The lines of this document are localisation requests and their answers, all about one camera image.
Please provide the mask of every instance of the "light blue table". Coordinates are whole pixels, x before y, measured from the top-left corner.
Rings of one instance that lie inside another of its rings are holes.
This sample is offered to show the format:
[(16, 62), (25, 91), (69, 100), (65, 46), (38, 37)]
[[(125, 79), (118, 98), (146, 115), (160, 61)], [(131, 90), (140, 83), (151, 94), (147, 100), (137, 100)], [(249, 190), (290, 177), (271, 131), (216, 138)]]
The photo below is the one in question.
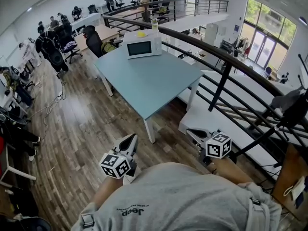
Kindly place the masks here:
[(95, 66), (109, 95), (113, 94), (107, 80), (143, 118), (151, 143), (155, 142), (151, 116), (191, 86), (189, 109), (203, 74), (166, 51), (159, 56), (127, 59), (122, 47), (100, 57)]

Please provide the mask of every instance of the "jeep logo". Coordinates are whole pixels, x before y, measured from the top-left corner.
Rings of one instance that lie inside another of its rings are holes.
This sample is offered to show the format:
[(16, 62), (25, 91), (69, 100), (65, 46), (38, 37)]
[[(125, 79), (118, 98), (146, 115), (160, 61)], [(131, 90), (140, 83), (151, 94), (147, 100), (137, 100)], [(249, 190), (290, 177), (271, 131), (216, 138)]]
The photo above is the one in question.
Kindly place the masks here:
[(122, 212), (122, 216), (125, 217), (125, 216), (129, 215), (130, 213), (138, 213), (138, 215), (141, 216), (142, 211), (144, 211), (144, 209), (133, 208), (132, 210)]

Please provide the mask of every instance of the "glass door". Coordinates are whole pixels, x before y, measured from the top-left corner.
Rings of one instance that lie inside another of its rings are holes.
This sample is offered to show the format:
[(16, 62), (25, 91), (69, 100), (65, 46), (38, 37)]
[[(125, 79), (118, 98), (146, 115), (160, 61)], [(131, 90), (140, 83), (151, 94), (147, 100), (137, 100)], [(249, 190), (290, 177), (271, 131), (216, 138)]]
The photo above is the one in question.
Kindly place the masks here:
[(263, 33), (259, 32), (259, 31), (256, 32), (254, 42), (252, 44), (250, 53), (248, 55), (248, 58), (251, 61), (256, 62), (256, 59), (259, 56), (260, 49), (262, 47), (264, 38), (265, 38), (265, 35)]
[(257, 64), (259, 66), (261, 66), (262, 68), (266, 67), (267, 62), (269, 61), (270, 54), (273, 51), (274, 47), (275, 41), (267, 37), (257, 60)]

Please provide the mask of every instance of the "microwave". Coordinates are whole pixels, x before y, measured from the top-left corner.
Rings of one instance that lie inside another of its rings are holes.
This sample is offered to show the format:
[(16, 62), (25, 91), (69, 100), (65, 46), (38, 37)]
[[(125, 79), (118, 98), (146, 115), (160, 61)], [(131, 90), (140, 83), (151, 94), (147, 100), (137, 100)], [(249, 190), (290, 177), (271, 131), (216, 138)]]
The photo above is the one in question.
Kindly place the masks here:
[(125, 53), (128, 59), (154, 56), (162, 54), (162, 38), (157, 31), (152, 29), (126, 32), (124, 34), (122, 47), (125, 48)]

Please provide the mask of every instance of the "wooden floor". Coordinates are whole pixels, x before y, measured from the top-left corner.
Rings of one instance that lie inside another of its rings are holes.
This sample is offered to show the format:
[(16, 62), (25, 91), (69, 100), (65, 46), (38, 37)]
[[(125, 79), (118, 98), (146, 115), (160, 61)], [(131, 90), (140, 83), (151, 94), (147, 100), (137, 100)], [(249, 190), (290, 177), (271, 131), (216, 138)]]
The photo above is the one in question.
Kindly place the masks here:
[[(139, 136), (135, 160), (141, 171), (172, 161), (209, 173), (197, 162), (197, 149), (178, 131), (185, 115), (181, 101), (173, 100), (154, 116), (156, 143), (151, 144), (142, 118), (116, 91), (113, 97), (108, 95), (103, 83), (95, 79), (92, 53), (83, 54), (83, 58), (75, 57), (64, 77), (66, 99), (49, 116), (46, 111), (36, 114), (28, 126), (41, 137), (46, 131), (35, 160), (27, 161), (26, 166), (38, 178), (30, 187), (39, 215), (51, 223), (53, 230), (70, 230), (104, 180), (99, 160), (116, 139), (127, 134)], [(33, 76), (42, 86), (32, 91), (36, 100), (31, 114), (48, 106), (61, 91), (61, 83), (49, 64), (43, 63)], [(242, 166), (252, 167), (247, 163)], [(259, 182), (264, 179), (254, 169), (250, 176)]]

